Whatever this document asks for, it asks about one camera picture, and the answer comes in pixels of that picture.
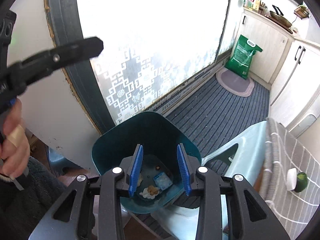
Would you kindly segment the person's left hand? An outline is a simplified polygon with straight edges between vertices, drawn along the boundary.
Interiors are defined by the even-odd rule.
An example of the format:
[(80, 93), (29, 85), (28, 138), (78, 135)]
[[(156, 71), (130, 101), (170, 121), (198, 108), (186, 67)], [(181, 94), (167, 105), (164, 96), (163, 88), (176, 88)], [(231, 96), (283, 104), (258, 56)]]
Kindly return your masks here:
[(4, 120), (3, 134), (5, 140), (1, 146), (1, 159), (4, 164), (1, 174), (17, 178), (27, 167), (30, 157), (30, 146), (22, 119), (22, 103), (19, 99), (16, 99)]

